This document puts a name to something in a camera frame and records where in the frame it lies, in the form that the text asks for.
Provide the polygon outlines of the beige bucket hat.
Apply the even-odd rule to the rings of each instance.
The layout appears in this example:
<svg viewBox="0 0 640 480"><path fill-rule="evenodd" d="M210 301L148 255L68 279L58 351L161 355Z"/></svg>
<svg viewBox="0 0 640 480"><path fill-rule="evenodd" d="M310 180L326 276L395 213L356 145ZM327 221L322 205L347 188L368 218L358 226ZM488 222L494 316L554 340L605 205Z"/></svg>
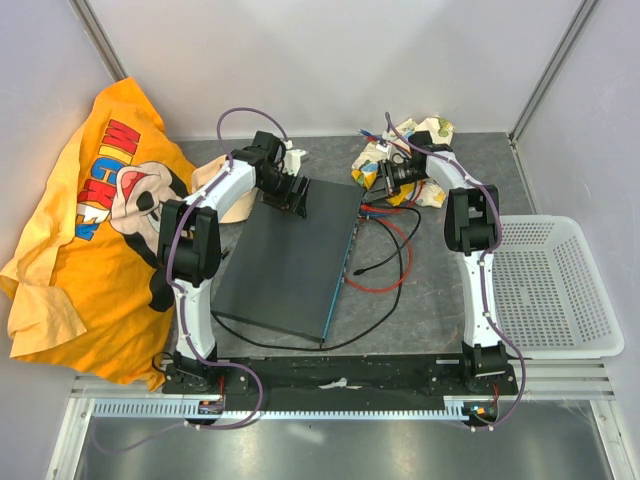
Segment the beige bucket hat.
<svg viewBox="0 0 640 480"><path fill-rule="evenodd" d="M257 188L255 168L246 162L234 160L233 165L224 155L194 170L191 193L212 187L200 206L217 212L221 224L245 221L254 205Z"/></svg>

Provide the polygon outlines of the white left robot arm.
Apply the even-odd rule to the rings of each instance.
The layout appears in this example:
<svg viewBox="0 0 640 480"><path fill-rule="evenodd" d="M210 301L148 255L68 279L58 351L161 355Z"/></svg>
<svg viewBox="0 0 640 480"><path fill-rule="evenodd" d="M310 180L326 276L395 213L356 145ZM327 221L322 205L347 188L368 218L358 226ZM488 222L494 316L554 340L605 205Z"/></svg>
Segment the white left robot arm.
<svg viewBox="0 0 640 480"><path fill-rule="evenodd" d="M232 150L201 188L162 207L157 257L174 293L176 351L193 360L184 379L198 393L211 392L220 378L211 363L216 339L210 320L211 283L221 262L219 222L253 189L267 205L305 218L310 180L292 168L303 154L291 141L259 131L249 146Z"/></svg>

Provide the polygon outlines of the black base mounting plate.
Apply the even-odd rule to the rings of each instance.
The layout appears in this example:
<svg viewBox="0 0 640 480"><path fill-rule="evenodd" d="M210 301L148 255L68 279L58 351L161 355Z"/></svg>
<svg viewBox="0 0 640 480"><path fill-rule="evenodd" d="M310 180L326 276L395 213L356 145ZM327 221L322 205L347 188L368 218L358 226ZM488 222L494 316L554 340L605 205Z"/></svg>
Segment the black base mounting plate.
<svg viewBox="0 0 640 480"><path fill-rule="evenodd" d="M474 376L471 361L461 353L236 357L226 362L255 372L267 393L349 389L491 396L518 392L512 365L506 364L492 375Z"/></svg>

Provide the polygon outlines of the orange Mickey t-shirt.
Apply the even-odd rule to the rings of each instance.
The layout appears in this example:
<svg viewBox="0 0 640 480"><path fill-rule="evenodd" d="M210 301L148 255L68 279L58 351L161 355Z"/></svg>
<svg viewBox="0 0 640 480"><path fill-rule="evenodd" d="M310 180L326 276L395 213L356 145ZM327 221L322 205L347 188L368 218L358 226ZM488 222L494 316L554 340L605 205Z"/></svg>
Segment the orange Mickey t-shirt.
<svg viewBox="0 0 640 480"><path fill-rule="evenodd" d="M160 220L189 195L193 170L135 80L97 95L1 271L12 359L163 384L174 297Z"/></svg>

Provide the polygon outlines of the white perforated plastic basket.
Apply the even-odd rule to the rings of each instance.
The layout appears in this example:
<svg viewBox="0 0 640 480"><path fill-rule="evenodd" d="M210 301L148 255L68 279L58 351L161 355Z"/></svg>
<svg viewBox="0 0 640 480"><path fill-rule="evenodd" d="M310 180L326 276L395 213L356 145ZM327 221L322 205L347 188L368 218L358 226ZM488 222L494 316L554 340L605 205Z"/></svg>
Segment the white perforated plastic basket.
<svg viewBox="0 0 640 480"><path fill-rule="evenodd" d="M494 253L498 325L536 360L614 357L624 338L581 227L564 216L505 215Z"/></svg>

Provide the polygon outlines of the dark grey network switch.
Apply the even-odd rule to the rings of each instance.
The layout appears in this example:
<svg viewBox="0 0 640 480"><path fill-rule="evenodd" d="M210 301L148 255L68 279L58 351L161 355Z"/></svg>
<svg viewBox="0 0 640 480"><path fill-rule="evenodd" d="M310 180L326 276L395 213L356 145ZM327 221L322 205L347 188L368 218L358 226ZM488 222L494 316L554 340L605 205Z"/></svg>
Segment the dark grey network switch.
<svg viewBox="0 0 640 480"><path fill-rule="evenodd" d="M313 179L305 218L258 199L226 264L212 313L320 342L327 337L362 189Z"/></svg>

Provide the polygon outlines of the patterned white yellow cloth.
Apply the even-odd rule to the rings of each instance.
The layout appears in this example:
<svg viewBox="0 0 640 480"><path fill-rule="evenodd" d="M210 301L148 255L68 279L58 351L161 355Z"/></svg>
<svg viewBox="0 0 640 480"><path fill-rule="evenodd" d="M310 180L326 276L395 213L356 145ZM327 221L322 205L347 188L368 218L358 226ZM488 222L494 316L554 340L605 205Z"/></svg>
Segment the patterned white yellow cloth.
<svg viewBox="0 0 640 480"><path fill-rule="evenodd" d="M351 176L370 201L384 199L393 207L440 208L446 193L425 173L422 154L410 146L448 150L454 131L454 125L440 116L421 122L409 118L379 135L360 129L358 133L368 144L352 163Z"/></svg>

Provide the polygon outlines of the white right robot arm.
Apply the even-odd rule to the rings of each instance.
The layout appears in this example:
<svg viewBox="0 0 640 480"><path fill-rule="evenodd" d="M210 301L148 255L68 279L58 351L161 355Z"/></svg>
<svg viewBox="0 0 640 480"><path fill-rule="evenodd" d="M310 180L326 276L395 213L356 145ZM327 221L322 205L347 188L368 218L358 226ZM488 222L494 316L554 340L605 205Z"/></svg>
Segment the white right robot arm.
<svg viewBox="0 0 640 480"><path fill-rule="evenodd" d="M502 240L499 195L493 185L471 176L447 144L435 144L420 131L407 139L409 151L399 160L399 149L385 140L386 158L378 162L376 177L388 196L404 185L433 180L446 194L444 239L455 254L465 305L463 350L481 358L504 346L497 333L497 315L491 280L494 251Z"/></svg>

